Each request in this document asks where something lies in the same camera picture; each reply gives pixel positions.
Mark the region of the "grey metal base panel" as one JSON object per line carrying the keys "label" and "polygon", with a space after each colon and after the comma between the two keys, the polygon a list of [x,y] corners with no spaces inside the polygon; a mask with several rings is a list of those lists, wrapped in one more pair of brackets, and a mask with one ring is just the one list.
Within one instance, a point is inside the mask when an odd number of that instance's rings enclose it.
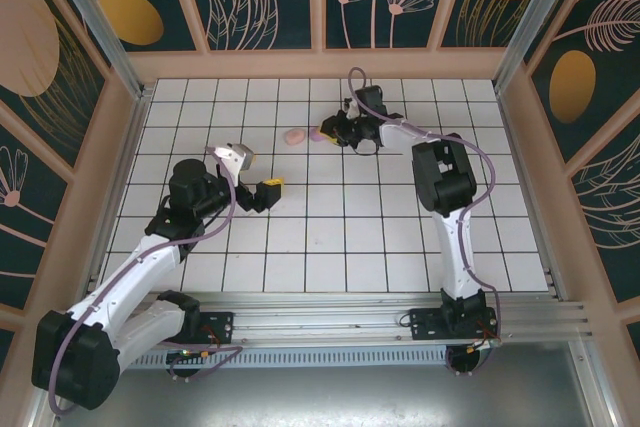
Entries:
{"label": "grey metal base panel", "polygon": [[596,427],[567,346],[498,349],[472,375],[441,365],[221,369],[193,383],[125,373],[55,427]]}

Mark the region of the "aluminium side rail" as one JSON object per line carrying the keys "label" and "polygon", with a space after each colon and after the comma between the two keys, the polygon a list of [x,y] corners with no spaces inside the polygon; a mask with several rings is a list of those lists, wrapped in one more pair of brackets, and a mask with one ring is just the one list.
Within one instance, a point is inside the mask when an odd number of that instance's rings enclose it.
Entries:
{"label": "aluminium side rail", "polygon": [[95,232],[91,254],[88,259],[88,271],[83,286],[84,293],[88,293],[92,287],[95,287],[99,280],[104,258],[109,250],[109,242],[114,225],[120,212],[121,202],[128,182],[128,175],[134,162],[146,115],[148,114],[150,98],[151,94],[148,87],[143,85],[141,92],[132,104],[131,115],[116,157],[113,176],[106,192],[105,203]]}
{"label": "aluminium side rail", "polygon": [[529,169],[525,162],[524,143],[516,130],[515,123],[511,118],[506,100],[503,98],[501,93],[497,93],[496,98],[502,120],[505,124],[506,135],[512,149],[512,155],[514,156],[516,171],[521,183],[523,197],[529,213],[530,221],[532,223],[532,230],[536,240],[536,245],[539,249],[543,271],[548,279],[547,283],[549,292],[559,301],[567,301],[566,288],[550,243],[547,228],[543,221],[542,211],[536,196],[533,178],[529,173]]}

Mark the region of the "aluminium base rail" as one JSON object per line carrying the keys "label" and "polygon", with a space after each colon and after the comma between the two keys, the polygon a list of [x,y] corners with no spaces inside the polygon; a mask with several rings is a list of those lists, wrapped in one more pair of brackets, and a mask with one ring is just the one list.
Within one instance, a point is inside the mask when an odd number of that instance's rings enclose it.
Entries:
{"label": "aluminium base rail", "polygon": [[[204,311],[234,314],[232,341],[248,347],[407,345],[412,308],[437,308],[435,293],[194,293]],[[500,296],[503,344],[591,339],[579,302],[550,295]]]}

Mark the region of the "aluminium frame post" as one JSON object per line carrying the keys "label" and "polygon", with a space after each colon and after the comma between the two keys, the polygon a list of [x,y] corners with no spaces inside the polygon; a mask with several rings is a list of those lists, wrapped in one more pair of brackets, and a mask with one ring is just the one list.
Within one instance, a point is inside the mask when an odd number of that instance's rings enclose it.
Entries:
{"label": "aluminium frame post", "polygon": [[73,0],[93,32],[96,40],[111,62],[115,72],[129,93],[137,100],[144,94],[144,84],[138,78],[120,40],[110,26],[97,0]]}
{"label": "aluminium frame post", "polygon": [[518,70],[525,53],[558,0],[531,0],[517,25],[493,79],[494,93],[499,98]]}

